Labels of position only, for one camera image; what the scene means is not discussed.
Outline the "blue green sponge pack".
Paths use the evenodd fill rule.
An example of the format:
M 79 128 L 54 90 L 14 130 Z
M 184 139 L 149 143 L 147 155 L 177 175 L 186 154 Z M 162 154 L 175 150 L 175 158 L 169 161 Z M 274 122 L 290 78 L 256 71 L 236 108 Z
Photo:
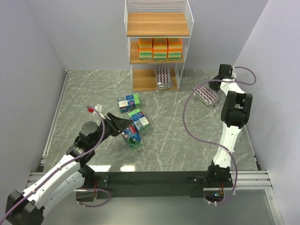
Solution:
M 150 123 L 140 108 L 137 108 L 137 109 L 129 112 L 128 115 L 131 118 L 131 120 L 133 121 L 137 132 L 142 132 L 149 128 Z
M 127 113 L 140 107 L 141 103 L 138 94 L 130 94 L 118 97 L 118 105 L 121 113 Z
M 134 125 L 129 125 L 121 133 L 122 138 L 131 151 L 140 151 L 145 145 Z

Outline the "purple wavy sponge pack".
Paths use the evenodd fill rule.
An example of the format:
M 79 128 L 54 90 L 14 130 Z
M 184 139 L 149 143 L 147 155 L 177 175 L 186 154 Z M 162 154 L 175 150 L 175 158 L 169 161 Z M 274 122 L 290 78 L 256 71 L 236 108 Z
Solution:
M 171 69 L 169 67 L 157 67 L 155 70 L 157 90 L 162 91 L 173 87 Z
M 208 106 L 215 106 L 218 101 L 217 93 L 204 85 L 195 90 L 194 96 Z

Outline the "orange sponge pack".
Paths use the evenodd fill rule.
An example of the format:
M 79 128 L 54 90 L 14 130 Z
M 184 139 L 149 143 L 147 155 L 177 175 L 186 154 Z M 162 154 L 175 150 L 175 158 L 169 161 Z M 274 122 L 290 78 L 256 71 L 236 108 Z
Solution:
M 153 39 L 152 38 L 140 38 L 138 40 L 139 59 L 151 60 L 152 59 L 152 48 L 153 48 Z
M 154 38 L 153 39 L 153 59 L 154 61 L 167 60 L 167 38 Z
M 168 60 L 181 60 L 182 56 L 182 38 L 168 38 L 167 39 L 168 49 L 167 58 Z

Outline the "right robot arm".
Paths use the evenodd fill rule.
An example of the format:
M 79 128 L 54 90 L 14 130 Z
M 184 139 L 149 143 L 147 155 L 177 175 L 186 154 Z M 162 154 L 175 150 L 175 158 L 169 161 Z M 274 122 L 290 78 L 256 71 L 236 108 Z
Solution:
M 222 134 L 217 152 L 208 167 L 207 181 L 213 185 L 231 183 L 234 147 L 244 125 L 249 121 L 253 95 L 243 91 L 233 76 L 233 67 L 220 64 L 218 75 L 209 87 L 226 95 L 221 112 Z

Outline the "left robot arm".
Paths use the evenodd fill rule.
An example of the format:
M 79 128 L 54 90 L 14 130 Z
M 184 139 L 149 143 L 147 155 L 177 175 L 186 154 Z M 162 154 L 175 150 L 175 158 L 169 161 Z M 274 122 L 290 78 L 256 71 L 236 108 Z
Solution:
M 95 148 L 132 124 L 132 120 L 111 113 L 101 116 L 100 120 L 100 124 L 86 122 L 66 154 L 42 178 L 22 192 L 15 190 L 8 196 L 4 216 L 8 222 L 13 225 L 40 225 L 45 210 L 53 206 L 55 200 L 74 189 L 95 186 L 95 172 L 87 165 L 95 155 Z

